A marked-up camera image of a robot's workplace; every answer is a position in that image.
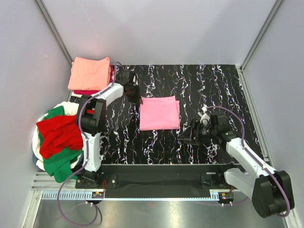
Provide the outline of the pink t shirt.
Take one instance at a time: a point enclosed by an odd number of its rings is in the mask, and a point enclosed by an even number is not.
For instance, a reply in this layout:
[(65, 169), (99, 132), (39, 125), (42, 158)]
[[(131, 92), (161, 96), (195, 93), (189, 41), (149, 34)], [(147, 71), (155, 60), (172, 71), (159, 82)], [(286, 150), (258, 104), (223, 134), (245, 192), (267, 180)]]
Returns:
[(180, 102), (175, 96), (142, 98), (140, 131), (180, 129)]

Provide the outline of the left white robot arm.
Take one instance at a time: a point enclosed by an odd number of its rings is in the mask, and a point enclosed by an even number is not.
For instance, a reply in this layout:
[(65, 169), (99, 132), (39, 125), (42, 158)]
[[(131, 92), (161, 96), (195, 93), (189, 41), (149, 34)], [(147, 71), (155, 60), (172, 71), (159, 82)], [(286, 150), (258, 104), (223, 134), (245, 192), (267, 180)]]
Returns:
[(83, 138), (84, 155), (77, 181), (85, 180), (92, 188), (98, 188), (103, 181), (100, 137), (106, 124), (106, 108), (122, 96), (126, 96), (130, 103), (142, 103), (136, 73), (125, 70), (105, 89), (93, 95), (82, 95), (79, 101), (76, 124)]

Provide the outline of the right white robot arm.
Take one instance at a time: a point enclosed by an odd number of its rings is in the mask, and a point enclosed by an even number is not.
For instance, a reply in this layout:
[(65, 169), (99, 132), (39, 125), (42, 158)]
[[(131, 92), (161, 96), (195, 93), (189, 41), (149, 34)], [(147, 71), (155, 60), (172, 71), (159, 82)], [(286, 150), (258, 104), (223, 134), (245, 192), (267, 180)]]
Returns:
[(200, 120), (193, 119), (179, 136), (181, 142), (192, 145), (201, 145), (206, 139), (214, 139), (244, 169), (241, 171), (231, 165), (218, 174), (215, 178), (220, 188), (231, 185), (239, 189), (251, 199), (253, 207), (262, 218), (289, 215), (295, 207), (290, 176), (286, 171), (277, 171), (263, 161), (232, 130), (224, 113), (203, 114)]

